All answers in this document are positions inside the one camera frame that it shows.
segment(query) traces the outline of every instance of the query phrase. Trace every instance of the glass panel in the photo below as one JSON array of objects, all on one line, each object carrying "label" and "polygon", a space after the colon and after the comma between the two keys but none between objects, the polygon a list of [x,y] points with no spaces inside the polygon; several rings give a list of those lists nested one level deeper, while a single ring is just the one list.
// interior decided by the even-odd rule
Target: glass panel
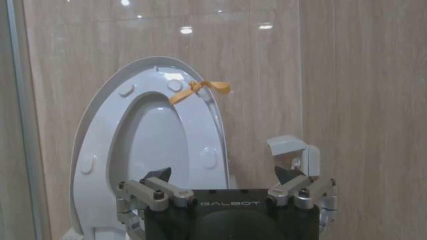
[{"label": "glass panel", "polygon": [[0,0],[0,239],[36,239],[7,0]]}]

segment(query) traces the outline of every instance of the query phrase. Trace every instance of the metal frame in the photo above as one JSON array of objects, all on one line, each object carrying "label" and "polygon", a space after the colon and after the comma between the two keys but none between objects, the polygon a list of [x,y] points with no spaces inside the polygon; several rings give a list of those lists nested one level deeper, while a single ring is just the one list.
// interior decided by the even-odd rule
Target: metal frame
[{"label": "metal frame", "polygon": [[50,212],[23,0],[7,0],[7,13],[35,236],[38,240],[51,240]]}]

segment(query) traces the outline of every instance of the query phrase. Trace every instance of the bolt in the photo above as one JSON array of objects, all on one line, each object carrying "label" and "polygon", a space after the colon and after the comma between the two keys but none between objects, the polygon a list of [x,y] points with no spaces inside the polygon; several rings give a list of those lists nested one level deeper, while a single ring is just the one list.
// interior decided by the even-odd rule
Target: bolt
[{"label": "bolt", "polygon": [[154,200],[162,200],[166,197],[166,193],[162,190],[154,192]]},{"label": "bolt", "polygon": [[307,188],[302,188],[298,192],[298,195],[303,198],[309,198],[310,197],[310,190]]}]

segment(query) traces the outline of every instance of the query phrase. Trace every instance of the orange ribbon tied to lid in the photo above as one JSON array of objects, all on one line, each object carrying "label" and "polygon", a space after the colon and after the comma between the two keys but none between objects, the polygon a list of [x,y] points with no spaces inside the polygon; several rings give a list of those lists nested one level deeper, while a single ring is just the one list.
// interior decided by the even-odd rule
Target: orange ribbon tied to lid
[{"label": "orange ribbon tied to lid", "polygon": [[168,99],[172,105],[183,101],[191,94],[196,94],[204,86],[215,89],[222,94],[227,94],[231,91],[230,83],[224,81],[191,81],[188,85],[188,89],[180,91]]}]

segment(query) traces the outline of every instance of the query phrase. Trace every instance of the white seat cover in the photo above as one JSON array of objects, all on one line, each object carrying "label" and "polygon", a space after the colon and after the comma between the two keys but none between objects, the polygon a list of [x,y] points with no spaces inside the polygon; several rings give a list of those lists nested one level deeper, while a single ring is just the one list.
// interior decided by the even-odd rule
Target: white seat cover
[{"label": "white seat cover", "polygon": [[222,117],[207,89],[176,105],[168,98],[200,81],[183,62],[150,57],[131,63],[98,92],[82,118],[71,165],[71,220],[84,239],[120,239],[115,189],[172,167],[170,182],[228,188]]}]

